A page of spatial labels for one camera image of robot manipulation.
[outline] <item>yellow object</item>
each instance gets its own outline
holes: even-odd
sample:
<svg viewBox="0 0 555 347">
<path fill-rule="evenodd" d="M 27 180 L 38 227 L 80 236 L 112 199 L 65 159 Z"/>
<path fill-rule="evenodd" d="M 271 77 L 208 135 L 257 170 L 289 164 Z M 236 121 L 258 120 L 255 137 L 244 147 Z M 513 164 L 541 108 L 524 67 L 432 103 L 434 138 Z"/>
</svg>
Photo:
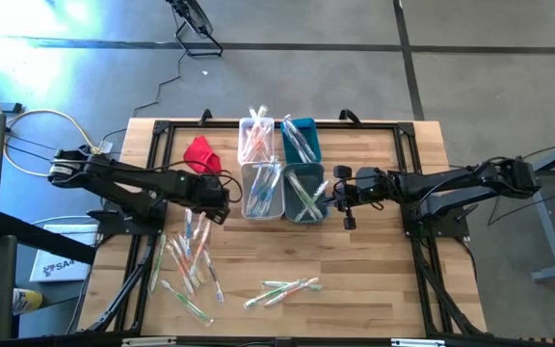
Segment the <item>yellow object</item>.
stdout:
<svg viewBox="0 0 555 347">
<path fill-rule="evenodd" d="M 29 290 L 15 288 L 12 299 L 12 313 L 14 315 L 33 312 L 42 305 L 42 294 Z"/>
</svg>

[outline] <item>wooden table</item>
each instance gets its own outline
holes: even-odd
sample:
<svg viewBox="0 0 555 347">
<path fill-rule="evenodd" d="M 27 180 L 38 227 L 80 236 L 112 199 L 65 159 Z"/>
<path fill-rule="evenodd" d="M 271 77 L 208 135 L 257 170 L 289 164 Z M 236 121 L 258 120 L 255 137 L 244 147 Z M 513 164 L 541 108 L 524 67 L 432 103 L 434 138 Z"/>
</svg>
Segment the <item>wooden table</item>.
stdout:
<svg viewBox="0 0 555 347">
<path fill-rule="evenodd" d="M 145 166 L 154 121 L 130 120 L 122 162 Z M 423 172 L 448 170 L 439 123 L 416 121 L 414 125 Z M 201 132 L 178 129 L 172 161 L 182 159 L 184 150 L 197 135 L 207 138 L 221 157 L 223 169 L 241 179 L 236 159 L 237 129 Z M 277 155 L 283 158 L 278 132 L 275 138 Z M 353 173 L 362 166 L 397 169 L 393 137 L 388 131 L 320 129 L 319 138 L 325 178 L 332 178 L 332 168 L 339 164 L 352 166 Z M 161 163 L 161 155 L 158 153 L 156 163 Z M 234 185 L 229 188 L 236 199 L 238 190 Z M 302 226 L 285 219 L 251 222 L 242 217 L 241 203 L 232 203 L 225 224 L 212 226 L 209 246 L 225 304 L 216 302 L 212 282 L 202 286 L 194 299 L 215 322 L 204 328 L 170 292 L 158 286 L 147 299 L 142 334 L 424 336 L 410 241 L 402 234 L 397 204 L 388 201 L 384 207 L 383 212 L 371 206 L 355 208 L 358 228 L 348 231 L 343 228 L 344 215 L 335 209 L 322 224 Z M 171 203 L 165 232 L 180 231 L 182 219 L 183 209 Z M 116 236 L 97 251 L 79 328 L 87 328 L 119 291 L 129 243 L 130 237 Z M 485 320 L 468 254 L 452 239 L 439 239 L 438 250 L 448 292 L 472 323 L 484 330 Z M 183 292 L 173 260 L 166 253 L 160 275 Z M 323 285 L 320 292 L 304 290 L 270 308 L 242 307 L 246 300 L 259 295 L 262 280 L 316 276 Z M 136 292 L 131 298 L 126 327 L 133 316 Z M 440 326 L 436 297 L 431 296 L 431 301 L 436 325 Z"/>
</svg>

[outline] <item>concrete floor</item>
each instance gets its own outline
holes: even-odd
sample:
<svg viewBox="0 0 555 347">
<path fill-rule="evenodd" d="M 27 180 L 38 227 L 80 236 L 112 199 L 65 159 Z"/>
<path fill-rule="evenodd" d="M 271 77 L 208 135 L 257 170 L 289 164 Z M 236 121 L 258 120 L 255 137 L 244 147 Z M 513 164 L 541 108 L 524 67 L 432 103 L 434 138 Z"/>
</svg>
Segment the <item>concrete floor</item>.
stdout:
<svg viewBox="0 0 555 347">
<path fill-rule="evenodd" d="M 223 42 L 399 44 L 390 0 L 199 0 Z M 544 0 L 402 0 L 410 43 L 419 45 L 555 46 L 555 2 Z M 0 35 L 44 38 L 172 41 L 166 3 L 104 0 L 1 1 Z M 197 40 L 187 36 L 188 40 Z M 179 50 L 34 48 L 0 39 L 0 100 L 73 115 L 99 141 L 153 100 L 176 75 Z M 555 145 L 555 55 L 413 54 L 426 120 L 439 120 L 449 159 L 471 164 Z M 413 120 L 400 52 L 229 50 L 221 59 L 184 59 L 182 78 L 166 85 L 160 104 L 138 117 L 244 117 L 266 103 L 270 115 L 335 118 L 348 107 L 363 119 Z M 57 147 L 82 138 L 64 120 L 43 115 L 17 132 Z M 26 147 L 49 155 L 38 147 Z M 36 171 L 47 163 L 14 153 Z M 498 214 L 523 202 L 502 200 Z M 26 221 L 83 214 L 98 198 L 50 187 L 4 163 L 0 210 Z M 551 266 L 534 209 L 485 227 L 484 202 L 468 217 L 479 289 L 489 331 L 502 336 L 555 336 L 555 280 L 534 284 L 530 272 Z M 528 226 L 527 235 L 516 226 Z M 35 251 L 19 250 L 19 278 L 28 279 Z M 52 301 L 79 284 L 43 284 Z M 21 335 L 61 333 L 70 302 L 21 319 Z"/>
</svg>

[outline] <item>red cloth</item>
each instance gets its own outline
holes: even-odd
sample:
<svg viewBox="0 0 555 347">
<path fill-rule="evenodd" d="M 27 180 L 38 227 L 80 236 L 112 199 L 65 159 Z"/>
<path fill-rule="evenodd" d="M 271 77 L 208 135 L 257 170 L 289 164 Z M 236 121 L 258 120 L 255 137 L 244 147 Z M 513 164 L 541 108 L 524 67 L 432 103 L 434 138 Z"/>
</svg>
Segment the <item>red cloth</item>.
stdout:
<svg viewBox="0 0 555 347">
<path fill-rule="evenodd" d="M 192 144 L 183 153 L 183 159 L 201 162 L 213 170 L 212 173 L 211 170 L 201 164 L 188 163 L 188 166 L 197 174 L 217 174 L 222 170 L 220 157 L 213 152 L 204 136 L 196 136 Z"/>
</svg>

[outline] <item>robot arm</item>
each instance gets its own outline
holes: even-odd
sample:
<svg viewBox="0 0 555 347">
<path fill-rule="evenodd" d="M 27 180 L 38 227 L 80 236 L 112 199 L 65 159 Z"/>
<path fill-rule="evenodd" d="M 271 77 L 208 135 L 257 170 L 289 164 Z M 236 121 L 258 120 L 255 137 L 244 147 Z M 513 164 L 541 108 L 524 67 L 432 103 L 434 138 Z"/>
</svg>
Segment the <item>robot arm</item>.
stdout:
<svg viewBox="0 0 555 347">
<path fill-rule="evenodd" d="M 183 170 L 146 170 L 110 160 L 103 154 L 82 150 L 58 150 L 48 180 L 60 188 L 84 188 L 119 205 L 137 221 L 157 218 L 154 208 L 168 200 L 222 224 L 229 212 L 228 189 L 213 175 L 198 175 Z M 118 185 L 143 189 L 130 192 Z"/>
<path fill-rule="evenodd" d="M 344 166 L 335 167 L 333 174 L 340 180 L 332 200 L 339 211 L 346 213 L 346 229 L 357 227 L 351 208 L 358 205 L 394 200 L 416 213 L 420 220 L 498 195 L 527 199 L 541 187 L 532 165 L 521 157 L 492 158 L 474 167 L 433 174 L 385 173 L 378 168 L 362 168 L 356 177 L 351 177 L 352 170 Z M 432 195 L 448 190 L 453 192 Z"/>
</svg>

